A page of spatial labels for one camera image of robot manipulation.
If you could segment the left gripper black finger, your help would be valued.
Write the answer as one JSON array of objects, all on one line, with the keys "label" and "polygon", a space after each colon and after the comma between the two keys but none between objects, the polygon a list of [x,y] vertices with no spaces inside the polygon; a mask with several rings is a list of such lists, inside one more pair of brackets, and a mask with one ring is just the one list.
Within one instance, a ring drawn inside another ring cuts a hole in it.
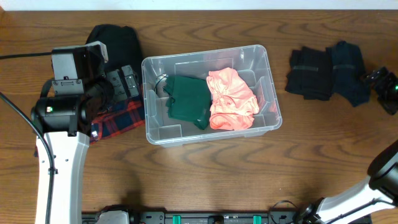
[{"label": "left gripper black finger", "polygon": [[129,98],[139,96],[136,73],[133,71],[130,65],[123,66],[121,69],[124,75],[124,81],[126,83],[125,91],[127,96]]},{"label": "left gripper black finger", "polygon": [[113,103],[127,99],[127,93],[121,79],[122,74],[122,71],[119,69],[106,73],[106,79],[112,84],[114,89]]}]

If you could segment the dark navy garment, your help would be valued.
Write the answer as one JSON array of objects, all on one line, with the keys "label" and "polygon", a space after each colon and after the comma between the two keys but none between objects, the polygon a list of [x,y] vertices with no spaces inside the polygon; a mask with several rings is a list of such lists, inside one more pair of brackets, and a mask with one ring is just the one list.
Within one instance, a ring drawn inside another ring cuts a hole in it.
[{"label": "dark navy garment", "polygon": [[339,41],[326,52],[332,63],[332,93],[337,93],[348,100],[353,107],[367,103],[370,89],[361,80],[366,73],[363,56],[357,45]]}]

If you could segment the dark green cloth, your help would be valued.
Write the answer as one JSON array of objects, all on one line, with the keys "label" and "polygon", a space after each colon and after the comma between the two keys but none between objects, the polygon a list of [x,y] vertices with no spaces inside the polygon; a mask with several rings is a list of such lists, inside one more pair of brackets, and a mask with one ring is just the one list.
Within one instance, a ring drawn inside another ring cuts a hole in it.
[{"label": "dark green cloth", "polygon": [[169,118],[193,123],[205,130],[210,122],[211,93],[205,80],[171,75],[166,78],[163,92]]}]

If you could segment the black ribbed garment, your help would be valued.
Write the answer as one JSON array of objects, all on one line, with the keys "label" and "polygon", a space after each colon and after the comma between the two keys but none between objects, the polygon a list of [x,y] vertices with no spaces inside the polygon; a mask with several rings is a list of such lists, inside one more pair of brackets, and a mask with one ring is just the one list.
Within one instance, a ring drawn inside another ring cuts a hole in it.
[{"label": "black ribbed garment", "polygon": [[285,91],[302,95],[305,100],[328,101],[333,78],[330,56],[321,50],[302,47],[293,50],[289,60]]}]

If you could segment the orange garment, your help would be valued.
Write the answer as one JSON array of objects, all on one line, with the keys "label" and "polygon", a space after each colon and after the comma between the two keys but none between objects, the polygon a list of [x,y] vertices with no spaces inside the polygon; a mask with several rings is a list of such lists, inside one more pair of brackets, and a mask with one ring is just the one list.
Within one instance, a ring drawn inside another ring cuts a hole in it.
[{"label": "orange garment", "polygon": [[253,125],[259,112],[257,97],[235,69],[210,71],[206,82],[212,97],[212,129],[239,131]]}]

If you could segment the clear plastic storage bin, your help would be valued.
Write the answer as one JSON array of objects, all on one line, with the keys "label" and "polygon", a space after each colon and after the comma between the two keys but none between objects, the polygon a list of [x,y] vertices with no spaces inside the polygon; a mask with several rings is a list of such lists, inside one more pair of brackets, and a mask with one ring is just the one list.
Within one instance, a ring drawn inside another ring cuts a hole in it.
[{"label": "clear plastic storage bin", "polygon": [[[219,139],[262,136],[282,125],[269,57],[262,45],[147,57],[141,66],[146,138],[151,144],[172,147]],[[250,128],[227,131],[207,127],[201,130],[188,121],[169,118],[166,106],[169,96],[162,89],[167,76],[183,75],[205,79],[210,71],[227,67],[235,69],[256,95],[259,112],[254,115]]]}]

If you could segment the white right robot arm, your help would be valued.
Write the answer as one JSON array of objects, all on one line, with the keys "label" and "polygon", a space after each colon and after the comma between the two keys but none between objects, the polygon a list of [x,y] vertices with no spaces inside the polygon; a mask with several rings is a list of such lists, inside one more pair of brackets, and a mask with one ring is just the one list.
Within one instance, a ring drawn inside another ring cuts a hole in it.
[{"label": "white right robot arm", "polygon": [[[397,113],[397,76],[386,67],[362,77],[391,115]],[[397,142],[369,165],[367,176],[352,188],[321,198],[296,213],[294,223],[351,223],[373,212],[397,208]]]}]

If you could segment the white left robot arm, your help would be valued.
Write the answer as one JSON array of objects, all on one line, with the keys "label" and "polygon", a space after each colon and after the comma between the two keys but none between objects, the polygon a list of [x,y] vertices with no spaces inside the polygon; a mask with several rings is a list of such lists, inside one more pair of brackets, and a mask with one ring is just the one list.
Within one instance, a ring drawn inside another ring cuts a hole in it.
[{"label": "white left robot arm", "polygon": [[51,124],[61,119],[56,112],[66,108],[68,100],[46,106],[43,113],[40,106],[35,108],[35,117],[50,117],[49,122],[42,122],[42,127],[55,164],[55,173],[51,176],[49,162],[44,159],[44,144],[38,140],[36,146],[42,162],[39,165],[36,223],[81,223],[83,169],[89,145],[144,124],[144,104],[137,73],[125,65],[106,73],[106,79],[113,84],[116,98],[111,105],[95,114],[86,134],[77,131],[69,135],[68,126],[50,129]]}]

